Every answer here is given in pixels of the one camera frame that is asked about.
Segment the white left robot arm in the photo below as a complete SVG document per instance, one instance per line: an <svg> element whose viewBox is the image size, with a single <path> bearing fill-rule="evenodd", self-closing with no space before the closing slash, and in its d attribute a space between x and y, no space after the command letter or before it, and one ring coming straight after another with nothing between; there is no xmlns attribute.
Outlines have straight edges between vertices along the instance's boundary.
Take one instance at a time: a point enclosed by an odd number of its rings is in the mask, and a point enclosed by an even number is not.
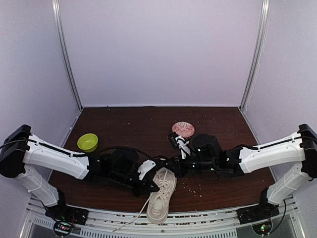
<svg viewBox="0 0 317 238"><path fill-rule="evenodd" d="M138 164L138 152L132 148L115 147L112 153L79 153L47 143L31 133L24 124L0 146L0 174L20 181L60 220L71 216L65 195L42 179L34 166L42 166L68 174L76 179L104 184L108 180L132 189L134 196L159 191L148 173L156 164L148 159Z"/></svg>

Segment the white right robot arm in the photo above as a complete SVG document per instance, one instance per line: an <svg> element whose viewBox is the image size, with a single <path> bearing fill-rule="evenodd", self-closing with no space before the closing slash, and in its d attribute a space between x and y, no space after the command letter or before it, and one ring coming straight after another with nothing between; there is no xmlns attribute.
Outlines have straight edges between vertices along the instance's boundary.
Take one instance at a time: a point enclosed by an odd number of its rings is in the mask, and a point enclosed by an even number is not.
<svg viewBox="0 0 317 238"><path fill-rule="evenodd" d="M189 169L199 172L214 172L218 177L234 178L256 170L293 162L294 166L283 178L261 192L259 204L254 207L254 215L264 219L288 195L296 191L303 182L317 177L317 135L307 125L291 135L263 145L238 145L222 150L217 138L209 134L198 134L192 139L193 149L176 133L169 137L175 148L180 149L180 157L169 159L159 170L157 183L163 204L169 204L176 187L176 177Z"/></svg>

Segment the red patterned bowl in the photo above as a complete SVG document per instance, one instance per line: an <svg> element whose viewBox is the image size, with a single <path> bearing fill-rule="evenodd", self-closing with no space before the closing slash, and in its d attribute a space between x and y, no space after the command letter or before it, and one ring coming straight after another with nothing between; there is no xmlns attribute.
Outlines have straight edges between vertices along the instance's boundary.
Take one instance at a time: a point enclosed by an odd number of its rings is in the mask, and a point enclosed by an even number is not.
<svg viewBox="0 0 317 238"><path fill-rule="evenodd" d="M189 138L195 133L195 128L189 122L179 121L172 126L172 132L183 138Z"/></svg>

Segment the lime green bowl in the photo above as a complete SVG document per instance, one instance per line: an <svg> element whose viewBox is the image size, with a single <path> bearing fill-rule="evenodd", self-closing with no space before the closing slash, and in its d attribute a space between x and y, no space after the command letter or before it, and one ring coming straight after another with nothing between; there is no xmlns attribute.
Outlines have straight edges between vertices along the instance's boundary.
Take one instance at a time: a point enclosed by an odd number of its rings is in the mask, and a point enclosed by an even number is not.
<svg viewBox="0 0 317 238"><path fill-rule="evenodd" d="M83 152L90 153L90 152L94 152L97 149L98 142L99 142L99 138L97 137L97 135L93 133L87 133L82 135L77 140L77 146Z"/></svg>

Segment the aluminium frame rail left side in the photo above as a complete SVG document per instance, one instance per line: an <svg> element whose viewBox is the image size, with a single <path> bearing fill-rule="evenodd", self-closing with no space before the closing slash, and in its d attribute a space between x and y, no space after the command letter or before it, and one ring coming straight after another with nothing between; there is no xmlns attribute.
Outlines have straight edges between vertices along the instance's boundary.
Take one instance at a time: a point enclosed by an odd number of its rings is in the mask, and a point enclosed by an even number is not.
<svg viewBox="0 0 317 238"><path fill-rule="evenodd" d="M71 126L69 127L69 131L72 131L72 130L73 130L73 128L74 128L74 126L76 125L76 123L77 123L79 117L81 116L82 112L83 112L83 109L81 109L81 110L77 113L77 115L75 116L74 121L72 122Z"/></svg>

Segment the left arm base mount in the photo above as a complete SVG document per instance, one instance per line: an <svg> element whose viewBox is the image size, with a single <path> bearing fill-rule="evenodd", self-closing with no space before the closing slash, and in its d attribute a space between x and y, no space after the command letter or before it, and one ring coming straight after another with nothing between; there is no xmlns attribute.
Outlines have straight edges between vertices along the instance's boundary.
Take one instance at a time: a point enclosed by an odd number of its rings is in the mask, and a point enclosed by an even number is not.
<svg viewBox="0 0 317 238"><path fill-rule="evenodd" d="M57 205L47 207L44 204L45 215L54 220L53 232L58 237L64 238L76 228L76 225L86 225L89 211L82 208L75 208L66 205L64 193L57 189Z"/></svg>

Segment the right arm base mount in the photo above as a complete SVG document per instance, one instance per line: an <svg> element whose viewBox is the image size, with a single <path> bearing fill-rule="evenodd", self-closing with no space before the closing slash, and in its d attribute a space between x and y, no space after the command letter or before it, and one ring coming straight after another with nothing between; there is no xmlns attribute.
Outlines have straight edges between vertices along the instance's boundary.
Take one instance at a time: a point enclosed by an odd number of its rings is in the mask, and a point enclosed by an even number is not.
<svg viewBox="0 0 317 238"><path fill-rule="evenodd" d="M279 215L279 205L270 204L264 199L257 205L240 208L236 212L241 225L250 223L253 232L263 237L273 231L272 218Z"/></svg>

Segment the aluminium front rail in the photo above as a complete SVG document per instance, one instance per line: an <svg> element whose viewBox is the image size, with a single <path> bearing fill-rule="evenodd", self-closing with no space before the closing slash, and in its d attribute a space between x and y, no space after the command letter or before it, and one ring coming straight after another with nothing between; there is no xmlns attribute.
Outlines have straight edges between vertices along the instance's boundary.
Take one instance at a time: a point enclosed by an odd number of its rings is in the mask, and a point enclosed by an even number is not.
<svg viewBox="0 0 317 238"><path fill-rule="evenodd" d="M148 199L139 212L82 208L89 211L86 225L76 225L65 238L303 238L298 209L293 198L279 204L272 218L273 231L259 236L250 223L241 225L233 207L219 210L172 213L161 200ZM58 238L54 220L45 215L42 202L31 198L19 236Z"/></svg>

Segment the aluminium frame post back right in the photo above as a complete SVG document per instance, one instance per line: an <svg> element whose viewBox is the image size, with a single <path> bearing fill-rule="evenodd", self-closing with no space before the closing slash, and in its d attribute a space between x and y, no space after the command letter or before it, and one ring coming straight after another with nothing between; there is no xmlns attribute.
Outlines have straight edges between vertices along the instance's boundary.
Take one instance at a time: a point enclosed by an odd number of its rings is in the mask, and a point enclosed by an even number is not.
<svg viewBox="0 0 317 238"><path fill-rule="evenodd" d="M262 9L261 9L261 14L259 19L259 27L258 27L254 54L251 61L251 67L248 74L247 84L246 84L242 101L239 107L240 111L242 112L247 111L247 106L249 104L249 101L253 92L253 87L254 87L256 77L258 74L258 69L260 67L260 58L261 58L261 53L263 51L264 42L266 38L270 5L271 5L270 0L262 1Z"/></svg>

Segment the aluminium frame post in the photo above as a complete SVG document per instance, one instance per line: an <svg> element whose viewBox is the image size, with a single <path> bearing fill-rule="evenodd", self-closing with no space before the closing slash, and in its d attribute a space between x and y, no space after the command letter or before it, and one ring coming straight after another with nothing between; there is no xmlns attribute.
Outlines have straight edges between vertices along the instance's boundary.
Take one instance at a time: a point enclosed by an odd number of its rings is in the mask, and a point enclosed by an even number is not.
<svg viewBox="0 0 317 238"><path fill-rule="evenodd" d="M66 70L66 75L70 84L71 92L73 94L73 97L76 102L76 106L79 111L83 109L82 102L80 100L80 96L78 93L78 89L74 80L73 71L70 63L70 58L67 50L66 40L65 40L65 34L63 30L63 24L62 24L62 17L61 17L61 11L60 11L60 1L59 0L52 0L52 7L53 7L53 15L55 19L55 24L57 28L57 34L59 37L59 43L61 48L61 54L62 59L64 62L64 67Z"/></svg>
<svg viewBox="0 0 317 238"><path fill-rule="evenodd" d="M259 19L259 27L258 27L254 54L251 61L251 67L248 74L247 84L246 84L242 101L239 107L240 111L242 112L247 111L247 106L249 104L249 101L253 92L253 87L254 87L256 77L258 74L258 69L260 67L260 58L261 58L261 53L263 51L264 42L266 38L270 5L271 5L270 0L262 1L262 9L261 9L261 14Z"/></svg>

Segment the aluminium frame post back left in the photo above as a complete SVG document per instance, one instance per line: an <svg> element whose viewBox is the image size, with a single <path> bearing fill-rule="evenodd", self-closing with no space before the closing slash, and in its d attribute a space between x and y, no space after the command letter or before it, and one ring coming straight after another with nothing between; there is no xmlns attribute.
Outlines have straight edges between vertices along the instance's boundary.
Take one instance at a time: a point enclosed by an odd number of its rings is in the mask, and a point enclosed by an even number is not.
<svg viewBox="0 0 317 238"><path fill-rule="evenodd" d="M74 80L73 71L70 63L70 58L67 50L66 40L65 40L65 34L63 30L63 24L62 24L62 17L61 17L61 11L60 11L60 1L59 0L52 0L52 7L53 7L53 15L55 19L55 24L57 28L57 34L59 37L59 43L61 48L61 54L62 59L64 62L64 67L66 70L66 75L70 84L71 92L73 94L73 97L76 102L76 106L79 111L83 109L82 102L80 100L80 96L78 93L78 89Z"/></svg>

